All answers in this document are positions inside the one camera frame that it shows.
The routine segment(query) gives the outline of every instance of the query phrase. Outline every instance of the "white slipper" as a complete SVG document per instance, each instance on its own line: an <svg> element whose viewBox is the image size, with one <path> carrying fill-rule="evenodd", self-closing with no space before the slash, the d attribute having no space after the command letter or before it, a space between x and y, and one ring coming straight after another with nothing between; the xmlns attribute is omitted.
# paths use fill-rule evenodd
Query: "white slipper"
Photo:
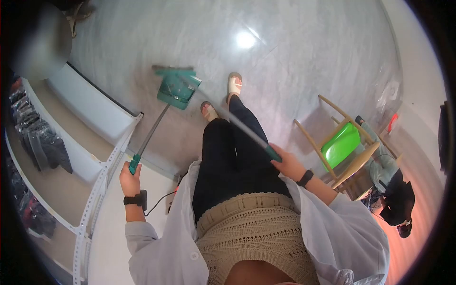
<svg viewBox="0 0 456 285"><path fill-rule="evenodd" d="M209 107L206 108L207 109L207 113L204 116L204 118L206 120L208 120L209 122L212 122L212 120L214 120L214 119L218 119L219 116L218 116L217 112L215 111L214 107L211 105L211 103L209 101L204 101L203 103L201 103L201 106L200 106L201 113L202 113L202 108L206 104L209 105Z"/></svg>
<svg viewBox="0 0 456 285"><path fill-rule="evenodd" d="M236 77L241 79L241 84L236 83ZM242 76L237 72L231 72L228 76L228 94L234 93L239 96L241 89L238 87L242 87Z"/></svg>

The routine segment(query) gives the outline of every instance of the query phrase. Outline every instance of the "wristwatch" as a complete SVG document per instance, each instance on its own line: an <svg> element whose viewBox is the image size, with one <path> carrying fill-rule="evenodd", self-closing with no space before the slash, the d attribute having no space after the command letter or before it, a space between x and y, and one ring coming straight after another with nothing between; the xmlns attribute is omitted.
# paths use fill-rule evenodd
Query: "wristwatch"
<svg viewBox="0 0 456 285"><path fill-rule="evenodd" d="M306 184L309 182L310 179L313 177L312 170L307 170L304 175L302 176L301 180L297 182L299 186L306 187Z"/></svg>
<svg viewBox="0 0 456 285"><path fill-rule="evenodd" d="M146 190L140 191L139 194L136 194L134 197L124 197L124 205L128 204L136 204L138 206L142 206L143 211L147 209L146 207L147 202L147 192Z"/></svg>

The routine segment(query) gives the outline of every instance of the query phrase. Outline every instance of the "broom handle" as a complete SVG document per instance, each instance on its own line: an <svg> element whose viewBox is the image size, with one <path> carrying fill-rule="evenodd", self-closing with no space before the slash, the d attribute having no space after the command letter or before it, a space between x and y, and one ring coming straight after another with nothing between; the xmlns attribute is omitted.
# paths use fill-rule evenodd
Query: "broom handle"
<svg viewBox="0 0 456 285"><path fill-rule="evenodd" d="M169 104L166 105L166 107L163 109L163 111L161 112L160 116L158 117L157 121L155 121L154 125L152 126L152 129L150 130L150 132L147 134L147 137L145 138L143 144L141 145L140 147L140 150L136 153L138 154L139 156L141 156L145 150L145 147L147 146L147 143L149 142L150 138L152 137L152 135L154 134L155 132L155 129L157 128L158 124L160 123L161 121L161 118L163 118L163 116L165 115L166 111L168 110L169 108Z"/></svg>
<svg viewBox="0 0 456 285"><path fill-rule="evenodd" d="M201 91L198 86L188 82L183 76L180 76L181 80L192 87L194 90L198 91L201 95L203 95L207 100L211 101L209 96L207 96L203 91ZM256 133L254 133L248 126L246 126L241 120L239 120L233 113L230 111L225 110L219 105L213 106L217 111L222 113L224 116L230 119L230 122L235 124L238 128L240 128L246 135L251 137L257 144L259 144L266 153L274 160L278 162L282 162L282 158L271 148L271 146L265 142L262 138L259 137Z"/></svg>

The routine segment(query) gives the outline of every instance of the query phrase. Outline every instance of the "button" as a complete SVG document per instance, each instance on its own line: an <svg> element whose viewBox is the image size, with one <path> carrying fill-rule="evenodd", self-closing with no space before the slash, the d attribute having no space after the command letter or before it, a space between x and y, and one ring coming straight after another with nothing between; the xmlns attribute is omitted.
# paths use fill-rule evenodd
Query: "button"
<svg viewBox="0 0 456 285"><path fill-rule="evenodd" d="M191 258L192 260L197 260L198 257L199 257L198 252L192 252L192 253L190 254L190 258Z"/></svg>

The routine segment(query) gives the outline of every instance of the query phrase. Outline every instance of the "white cardigan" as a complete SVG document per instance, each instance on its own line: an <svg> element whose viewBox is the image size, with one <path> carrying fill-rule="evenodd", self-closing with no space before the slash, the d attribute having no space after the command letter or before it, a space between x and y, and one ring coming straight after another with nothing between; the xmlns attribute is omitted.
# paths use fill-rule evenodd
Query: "white cardigan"
<svg viewBox="0 0 456 285"><path fill-rule="evenodd" d="M199 164L193 162L182 179L161 238L147 222L125 225L132 254L130 273L137 285L207 284L209 271L195 244L192 209ZM302 238L320 284L384 283L389 266L388 238L363 203L339 193L327 206L291 179L281 179L301 210Z"/></svg>

